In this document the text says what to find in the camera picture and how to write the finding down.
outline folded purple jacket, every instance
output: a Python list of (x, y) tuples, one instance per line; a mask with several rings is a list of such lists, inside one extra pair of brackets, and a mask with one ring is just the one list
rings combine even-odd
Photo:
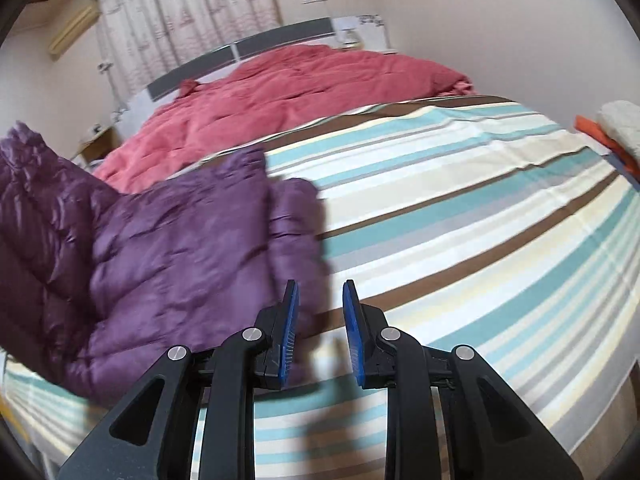
[(0, 346), (79, 396), (109, 406), (171, 346), (219, 345), (289, 279), (314, 329), (321, 205), (260, 150), (121, 195), (18, 123), (0, 190)]

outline white curtain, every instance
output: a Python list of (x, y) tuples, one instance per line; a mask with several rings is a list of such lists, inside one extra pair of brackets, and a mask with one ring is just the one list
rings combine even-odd
[(120, 92), (221, 45), (278, 27), (274, 0), (100, 0), (100, 42)]

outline pink comforter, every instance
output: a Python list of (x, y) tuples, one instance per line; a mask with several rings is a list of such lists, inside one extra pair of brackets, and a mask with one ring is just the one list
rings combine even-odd
[(465, 75), (433, 61), (294, 45), (208, 84), (187, 82), (95, 172), (140, 192), (203, 156), (369, 104), (472, 93)]

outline round metal bolt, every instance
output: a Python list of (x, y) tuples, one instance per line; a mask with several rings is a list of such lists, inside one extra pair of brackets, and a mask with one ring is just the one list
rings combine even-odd
[(244, 330), (244, 332), (242, 332), (242, 337), (246, 341), (256, 341), (257, 339), (260, 339), (261, 336), (262, 330), (256, 327), (247, 328), (246, 330)]
[(179, 361), (187, 355), (187, 349), (184, 346), (174, 346), (169, 348), (169, 351), (166, 354), (171, 361)]
[(456, 348), (456, 355), (463, 361), (471, 361), (476, 353), (474, 349), (469, 346), (459, 346)]
[(385, 341), (397, 341), (398, 339), (400, 339), (400, 331), (397, 328), (393, 328), (392, 326), (383, 328), (380, 332), (380, 335)]

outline air conditioner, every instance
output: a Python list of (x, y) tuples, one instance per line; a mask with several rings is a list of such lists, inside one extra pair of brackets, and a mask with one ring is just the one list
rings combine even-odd
[(51, 57), (55, 60), (62, 56), (75, 40), (98, 21), (99, 17), (100, 5), (98, 0), (91, 0), (91, 3), (69, 20), (65, 28), (51, 40), (49, 45)]

